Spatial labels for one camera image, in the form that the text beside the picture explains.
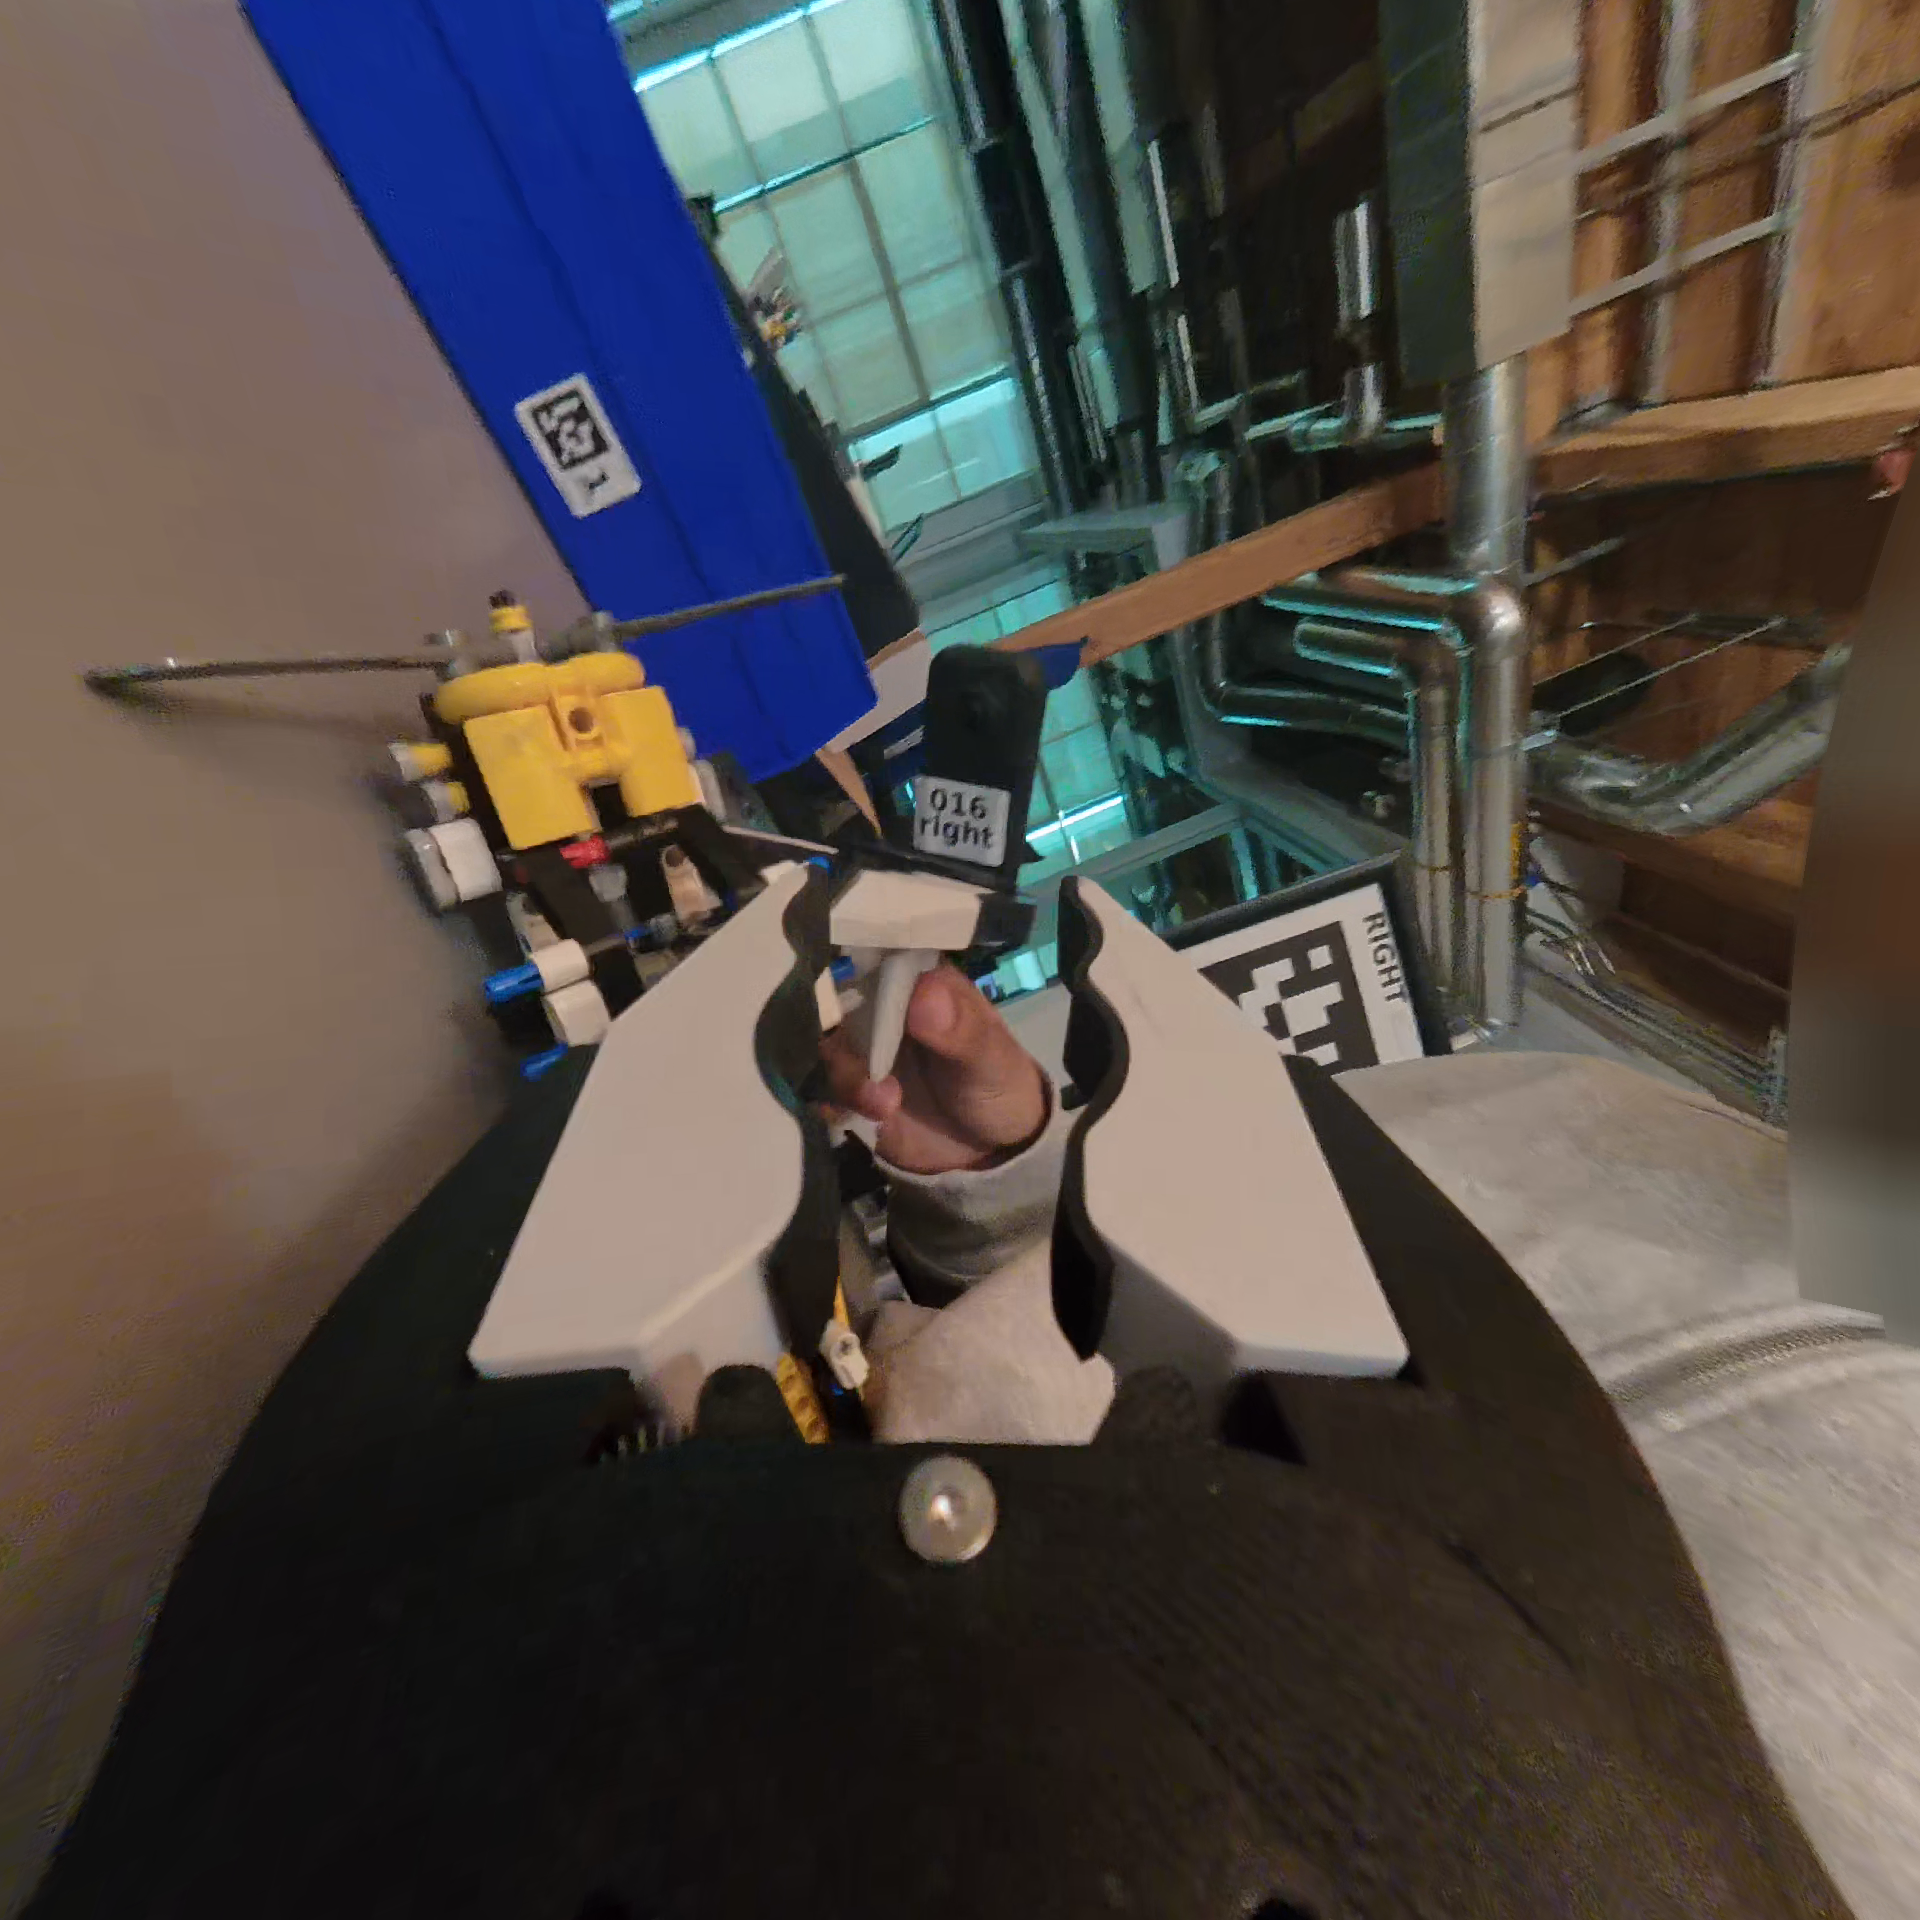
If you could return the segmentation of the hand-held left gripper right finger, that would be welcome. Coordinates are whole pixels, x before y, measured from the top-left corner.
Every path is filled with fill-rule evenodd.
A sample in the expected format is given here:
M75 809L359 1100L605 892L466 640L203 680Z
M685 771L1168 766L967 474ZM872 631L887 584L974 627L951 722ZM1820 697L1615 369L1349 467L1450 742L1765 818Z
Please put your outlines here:
M1066 881L1063 1064L1083 1097L1053 1318L1115 1378L1392 1378L1408 1344L1290 1067L1176 951Z

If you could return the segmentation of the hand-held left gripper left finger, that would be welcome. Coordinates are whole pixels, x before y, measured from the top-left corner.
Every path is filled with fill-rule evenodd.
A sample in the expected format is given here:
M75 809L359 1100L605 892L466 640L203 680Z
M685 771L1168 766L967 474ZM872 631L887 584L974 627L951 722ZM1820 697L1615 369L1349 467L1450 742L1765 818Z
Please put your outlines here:
M468 1363L485 1378L818 1364L831 1147L805 1084L831 881L781 865L596 1050Z

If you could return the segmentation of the yellow black lego helicopter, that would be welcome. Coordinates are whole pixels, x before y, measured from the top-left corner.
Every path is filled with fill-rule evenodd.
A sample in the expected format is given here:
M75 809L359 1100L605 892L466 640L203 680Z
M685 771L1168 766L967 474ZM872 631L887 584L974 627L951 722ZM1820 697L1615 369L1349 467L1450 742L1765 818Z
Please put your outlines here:
M92 665L96 697L150 705L200 682L429 678L421 736L390 746L419 822L402 858L419 895L516 958L483 994L534 1084L596 1047L703 937L757 899L774 858L728 818L718 756L702 756L632 643L838 593L844 571L712 603L616 619L595 611L539 635L511 593L490 635L446 631L396 655L162 658Z

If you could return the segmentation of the person's right forearm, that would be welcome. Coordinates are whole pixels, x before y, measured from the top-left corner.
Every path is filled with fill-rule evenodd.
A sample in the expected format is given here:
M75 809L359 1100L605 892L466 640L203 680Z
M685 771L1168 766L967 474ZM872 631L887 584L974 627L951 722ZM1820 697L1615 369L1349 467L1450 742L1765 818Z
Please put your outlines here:
M989 1169L888 1169L888 1251L907 1299L866 1337L872 1418L888 1446L1079 1448L1115 1393L1052 1302L1052 1235L1075 1115Z

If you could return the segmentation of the person's right hand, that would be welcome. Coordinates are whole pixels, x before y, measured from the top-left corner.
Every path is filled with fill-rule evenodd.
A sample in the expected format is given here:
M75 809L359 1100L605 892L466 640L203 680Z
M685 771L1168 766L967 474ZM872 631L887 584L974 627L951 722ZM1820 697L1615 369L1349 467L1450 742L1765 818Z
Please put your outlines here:
M954 966L919 976L888 1074L872 1079L844 1034L823 1040L826 1104L870 1132L909 1177L984 1171L1043 1138L1053 1095L1040 1064Z

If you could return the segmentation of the wooden ceiling beam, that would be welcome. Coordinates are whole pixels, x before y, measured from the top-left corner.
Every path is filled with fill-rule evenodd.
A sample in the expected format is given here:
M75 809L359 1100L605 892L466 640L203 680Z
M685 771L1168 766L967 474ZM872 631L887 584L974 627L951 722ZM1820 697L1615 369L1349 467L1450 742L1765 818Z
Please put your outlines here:
M1549 502L1588 505L1615 494L1871 464L1892 450L1915 450L1915 426L1917 369L1885 369L1660 404L1549 443L1533 456L1531 475ZM1415 535L1439 521L1443 505L1439 464L1396 474L1050 615L996 646L1013 655L1072 646L1082 665L1104 663L1308 571Z

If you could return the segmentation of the person's grey sweatshirt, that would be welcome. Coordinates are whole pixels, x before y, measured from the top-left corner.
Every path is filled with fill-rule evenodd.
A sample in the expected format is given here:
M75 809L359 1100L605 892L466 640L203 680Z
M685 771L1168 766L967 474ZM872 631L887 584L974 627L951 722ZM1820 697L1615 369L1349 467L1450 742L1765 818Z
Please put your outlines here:
M1579 1055L1339 1087L1614 1400L1847 1905L1917 1915L1917 1358L1794 1275L1786 1137Z

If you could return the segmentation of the silver ventilation pipe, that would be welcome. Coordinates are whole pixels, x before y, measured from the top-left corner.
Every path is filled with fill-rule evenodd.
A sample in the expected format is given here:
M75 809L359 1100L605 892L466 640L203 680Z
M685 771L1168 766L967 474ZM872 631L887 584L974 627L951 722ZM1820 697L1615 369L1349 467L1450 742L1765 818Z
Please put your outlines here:
M1371 738L1408 753L1408 881L1423 960L1478 1038L1520 1019L1531 631L1526 355L1452 379L1443 403L1452 571L1347 567L1308 611L1382 646L1396 711L1349 694L1256 687L1228 668L1224 618L1194 643L1197 695L1235 729Z

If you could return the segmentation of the blue plastic bin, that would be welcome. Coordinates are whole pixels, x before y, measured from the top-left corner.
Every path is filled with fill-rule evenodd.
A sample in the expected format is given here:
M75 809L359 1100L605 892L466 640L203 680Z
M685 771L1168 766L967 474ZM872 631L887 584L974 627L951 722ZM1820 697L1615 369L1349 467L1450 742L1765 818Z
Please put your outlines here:
M830 574L603 4L242 15L584 612ZM757 784L818 776L875 705L844 591L630 649Z

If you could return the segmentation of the silver elbow ventilation duct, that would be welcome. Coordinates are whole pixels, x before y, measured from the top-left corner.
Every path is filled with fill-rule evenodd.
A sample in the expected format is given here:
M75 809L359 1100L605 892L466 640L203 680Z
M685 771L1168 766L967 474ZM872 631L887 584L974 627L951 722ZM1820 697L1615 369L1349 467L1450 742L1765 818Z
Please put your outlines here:
M1683 759L1652 761L1540 735L1526 746L1528 791L1620 833L1683 840L1731 826L1820 771L1852 651L1848 643L1829 648Z

